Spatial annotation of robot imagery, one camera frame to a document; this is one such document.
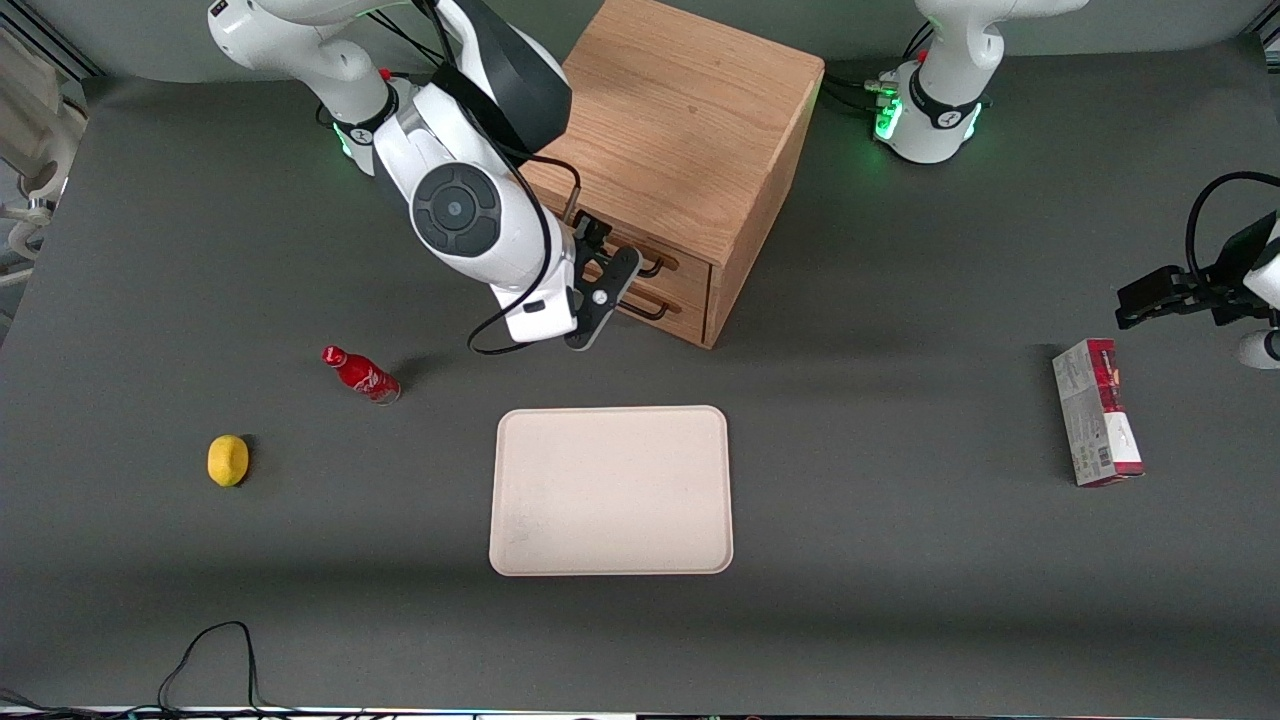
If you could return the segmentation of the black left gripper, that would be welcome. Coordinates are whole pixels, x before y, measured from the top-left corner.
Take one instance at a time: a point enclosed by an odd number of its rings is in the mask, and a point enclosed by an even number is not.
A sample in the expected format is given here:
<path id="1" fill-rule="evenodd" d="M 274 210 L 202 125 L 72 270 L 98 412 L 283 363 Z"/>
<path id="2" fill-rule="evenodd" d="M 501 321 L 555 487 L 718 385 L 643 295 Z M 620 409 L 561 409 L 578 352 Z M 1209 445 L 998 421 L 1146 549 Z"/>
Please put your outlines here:
<path id="1" fill-rule="evenodd" d="M 1277 324 L 1277 214 L 1270 213 L 1233 234 L 1217 260 L 1202 266 L 1196 255 L 1196 223 L 1187 231 L 1187 263 L 1215 322 L 1236 316 L 1270 319 Z M 1188 290 L 1181 268 L 1157 268 L 1117 291 L 1117 328 L 1132 329 L 1160 316 L 1201 313 L 1206 305 Z"/>

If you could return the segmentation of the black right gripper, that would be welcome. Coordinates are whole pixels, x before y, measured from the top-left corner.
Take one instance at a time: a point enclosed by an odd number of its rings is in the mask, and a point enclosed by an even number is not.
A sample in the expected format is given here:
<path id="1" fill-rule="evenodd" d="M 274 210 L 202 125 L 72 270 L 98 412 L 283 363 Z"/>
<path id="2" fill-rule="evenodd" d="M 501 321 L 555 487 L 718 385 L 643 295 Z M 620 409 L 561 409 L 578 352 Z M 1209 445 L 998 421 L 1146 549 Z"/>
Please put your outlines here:
<path id="1" fill-rule="evenodd" d="M 588 278 L 586 269 L 599 261 L 607 252 L 613 225 L 599 222 L 590 213 L 579 214 L 579 238 L 573 240 L 573 290 L 580 296 L 595 293 L 595 281 Z"/>

